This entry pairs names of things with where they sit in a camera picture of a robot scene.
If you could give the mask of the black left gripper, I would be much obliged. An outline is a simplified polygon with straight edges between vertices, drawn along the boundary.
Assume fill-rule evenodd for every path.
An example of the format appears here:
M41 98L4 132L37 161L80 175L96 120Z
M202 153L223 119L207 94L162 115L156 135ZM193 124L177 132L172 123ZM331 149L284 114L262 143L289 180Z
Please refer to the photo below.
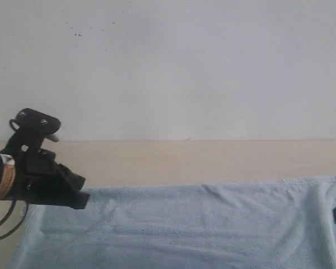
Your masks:
M81 192L86 179L63 164L55 162L52 151L12 153L15 180L12 199L33 205L86 208L89 193Z

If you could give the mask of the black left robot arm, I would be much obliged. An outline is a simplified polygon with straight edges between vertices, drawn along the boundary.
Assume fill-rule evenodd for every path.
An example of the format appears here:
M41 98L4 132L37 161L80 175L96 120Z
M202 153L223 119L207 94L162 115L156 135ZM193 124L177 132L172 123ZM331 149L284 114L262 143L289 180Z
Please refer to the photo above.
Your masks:
M85 181L51 151L0 151L0 200L83 210L90 199L81 191Z

